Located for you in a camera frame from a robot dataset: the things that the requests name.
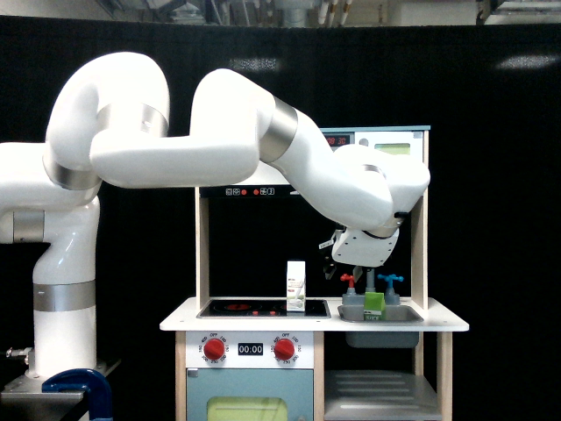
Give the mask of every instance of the stovetop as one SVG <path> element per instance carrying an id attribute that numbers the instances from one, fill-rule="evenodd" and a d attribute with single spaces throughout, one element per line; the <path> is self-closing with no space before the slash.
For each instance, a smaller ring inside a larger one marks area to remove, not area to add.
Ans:
<path id="1" fill-rule="evenodd" d="M 197 318 L 330 318 L 325 300 L 307 299 L 305 311 L 287 311 L 287 300 L 211 300 Z"/>

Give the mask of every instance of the red faucet handle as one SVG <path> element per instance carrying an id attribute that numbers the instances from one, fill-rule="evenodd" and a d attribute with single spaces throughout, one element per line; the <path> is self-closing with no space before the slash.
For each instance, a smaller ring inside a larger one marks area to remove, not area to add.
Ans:
<path id="1" fill-rule="evenodd" d="M 348 275 L 348 274 L 342 274 L 341 275 L 341 281 L 343 282 L 349 282 L 349 288 L 354 288 L 354 276 L 353 275 Z"/>

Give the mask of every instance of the oven knob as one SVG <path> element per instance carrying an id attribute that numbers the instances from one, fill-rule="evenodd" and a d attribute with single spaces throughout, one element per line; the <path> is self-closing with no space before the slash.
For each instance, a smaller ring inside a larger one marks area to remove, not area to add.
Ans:
<path id="1" fill-rule="evenodd" d="M 279 339 L 274 344 L 274 356 L 279 360 L 290 360 L 295 354 L 295 346 L 290 339 Z"/>
<path id="2" fill-rule="evenodd" d="M 209 360 L 219 360 L 224 355 L 224 343 L 220 339 L 210 339 L 204 344 L 204 354 Z"/>

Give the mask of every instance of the ceiling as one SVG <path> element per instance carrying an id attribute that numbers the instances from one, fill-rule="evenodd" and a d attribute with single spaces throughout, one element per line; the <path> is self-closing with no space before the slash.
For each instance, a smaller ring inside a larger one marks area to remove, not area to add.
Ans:
<path id="1" fill-rule="evenodd" d="M 0 14 L 262 27 L 516 25 L 561 23 L 561 1 L 0 0 Z"/>

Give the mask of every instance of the gray sink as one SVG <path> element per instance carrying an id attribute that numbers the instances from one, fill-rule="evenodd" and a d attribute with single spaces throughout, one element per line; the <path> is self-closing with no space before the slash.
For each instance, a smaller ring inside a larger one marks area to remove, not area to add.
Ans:
<path id="1" fill-rule="evenodd" d="M 384 320 L 364 320 L 364 305 L 339 305 L 341 320 L 352 323 L 422 322 L 423 318 L 408 305 L 387 305 Z"/>
<path id="2" fill-rule="evenodd" d="M 422 322 L 423 318 L 407 305 L 387 305 L 385 320 L 364 320 L 363 305 L 339 305 L 341 320 L 375 325 L 395 322 L 406 324 Z M 354 348 L 414 348 L 419 343 L 419 332 L 347 332 L 347 344 Z"/>

